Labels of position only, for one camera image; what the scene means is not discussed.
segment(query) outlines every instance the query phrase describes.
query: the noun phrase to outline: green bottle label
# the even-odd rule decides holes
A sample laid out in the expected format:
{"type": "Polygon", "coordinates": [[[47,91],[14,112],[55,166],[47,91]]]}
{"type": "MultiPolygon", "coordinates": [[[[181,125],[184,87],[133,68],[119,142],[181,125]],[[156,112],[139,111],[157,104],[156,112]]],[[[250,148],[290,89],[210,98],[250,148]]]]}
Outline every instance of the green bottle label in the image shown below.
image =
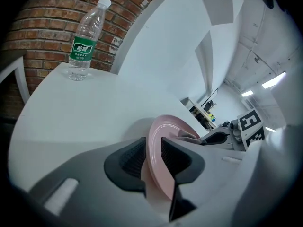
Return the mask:
{"type": "Polygon", "coordinates": [[[70,57],[77,61],[90,61],[96,41],[75,36],[70,57]]]}

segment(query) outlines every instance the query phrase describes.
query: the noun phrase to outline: white countertop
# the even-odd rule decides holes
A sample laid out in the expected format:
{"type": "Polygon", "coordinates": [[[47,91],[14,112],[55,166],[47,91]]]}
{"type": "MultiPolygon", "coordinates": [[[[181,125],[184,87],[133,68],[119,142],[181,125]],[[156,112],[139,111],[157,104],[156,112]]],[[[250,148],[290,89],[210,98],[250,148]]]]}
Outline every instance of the white countertop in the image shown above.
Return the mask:
{"type": "Polygon", "coordinates": [[[181,118],[200,136],[207,134],[171,94],[96,69],[83,81],[72,81],[67,65],[60,64],[43,80],[15,126],[9,176],[25,191],[81,152],[146,137],[154,118],[162,114],[181,118]]]}

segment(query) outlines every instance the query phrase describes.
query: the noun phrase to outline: pink plate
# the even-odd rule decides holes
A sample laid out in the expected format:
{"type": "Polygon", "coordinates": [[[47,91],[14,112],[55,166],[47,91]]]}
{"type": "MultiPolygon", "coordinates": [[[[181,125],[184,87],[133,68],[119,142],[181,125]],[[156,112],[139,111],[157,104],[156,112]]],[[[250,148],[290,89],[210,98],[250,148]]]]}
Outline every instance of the pink plate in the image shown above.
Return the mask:
{"type": "Polygon", "coordinates": [[[161,115],[152,123],[148,135],[147,145],[147,161],[151,170],[151,175],[161,189],[171,200],[174,193],[175,180],[169,173],[166,165],[161,157],[161,138],[177,137],[179,130],[184,130],[188,133],[199,135],[183,120],[172,115],[161,115]]]}

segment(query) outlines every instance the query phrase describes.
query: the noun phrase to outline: water bottle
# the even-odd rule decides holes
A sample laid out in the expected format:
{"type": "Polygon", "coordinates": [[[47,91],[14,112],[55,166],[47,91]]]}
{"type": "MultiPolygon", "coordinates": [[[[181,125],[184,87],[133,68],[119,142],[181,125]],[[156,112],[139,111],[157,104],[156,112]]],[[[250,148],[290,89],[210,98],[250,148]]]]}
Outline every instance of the water bottle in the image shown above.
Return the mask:
{"type": "Polygon", "coordinates": [[[106,10],[110,0],[99,0],[96,7],[81,20],[71,47],[69,57],[69,78],[81,81],[87,77],[91,57],[102,31],[106,10]]]}

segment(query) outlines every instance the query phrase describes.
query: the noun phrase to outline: ceiling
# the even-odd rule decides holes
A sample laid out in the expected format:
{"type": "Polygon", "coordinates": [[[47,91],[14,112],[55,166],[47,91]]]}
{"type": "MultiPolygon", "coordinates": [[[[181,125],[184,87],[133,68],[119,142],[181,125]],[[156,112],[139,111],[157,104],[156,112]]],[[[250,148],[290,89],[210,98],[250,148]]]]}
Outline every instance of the ceiling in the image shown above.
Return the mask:
{"type": "Polygon", "coordinates": [[[262,0],[244,0],[243,22],[238,47],[225,83],[238,93],[249,90],[245,99],[257,108],[265,125],[276,129],[285,125],[282,113],[261,84],[303,62],[303,40],[294,21],[274,1],[269,9],[262,0]]]}

